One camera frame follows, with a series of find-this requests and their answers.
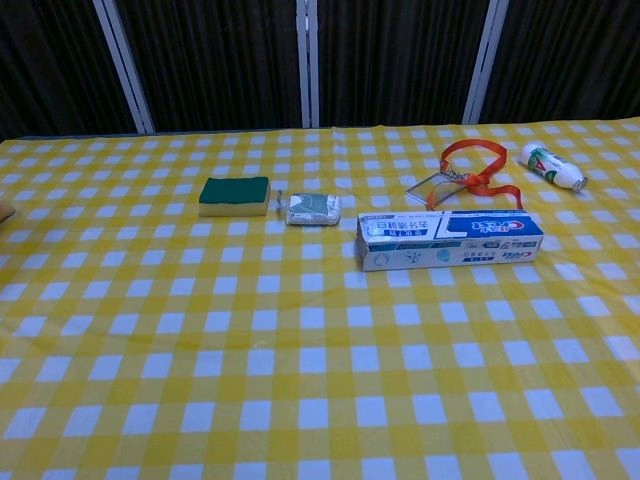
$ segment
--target yellow checkered tablecloth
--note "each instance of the yellow checkered tablecloth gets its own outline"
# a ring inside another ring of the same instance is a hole
[[[356,214],[418,209],[466,137],[509,149],[537,260],[362,273]],[[587,190],[516,165],[530,141]],[[342,221],[197,217],[256,174]],[[0,479],[639,478],[639,184],[639,118],[6,141]]]

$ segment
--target toothpaste box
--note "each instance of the toothpaste box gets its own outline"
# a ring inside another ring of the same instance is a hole
[[[524,210],[362,213],[356,246],[362,269],[528,262],[544,233]]]

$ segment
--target curtain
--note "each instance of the curtain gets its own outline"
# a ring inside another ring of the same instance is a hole
[[[488,0],[318,0],[320,124],[460,123]]]
[[[0,140],[135,131],[91,2],[3,0]]]
[[[120,0],[158,131],[301,126],[294,0]]]
[[[481,122],[636,115],[638,0],[511,0]]]

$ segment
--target plastic bottle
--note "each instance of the plastic bottle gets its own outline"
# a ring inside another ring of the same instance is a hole
[[[577,166],[538,143],[526,144],[518,162],[544,177],[547,182],[562,188],[571,188],[574,192],[582,190],[589,181]]]

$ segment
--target small packet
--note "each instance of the small packet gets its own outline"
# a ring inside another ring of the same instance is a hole
[[[289,225],[335,225],[340,221],[340,197],[320,193],[292,193],[286,211]]]

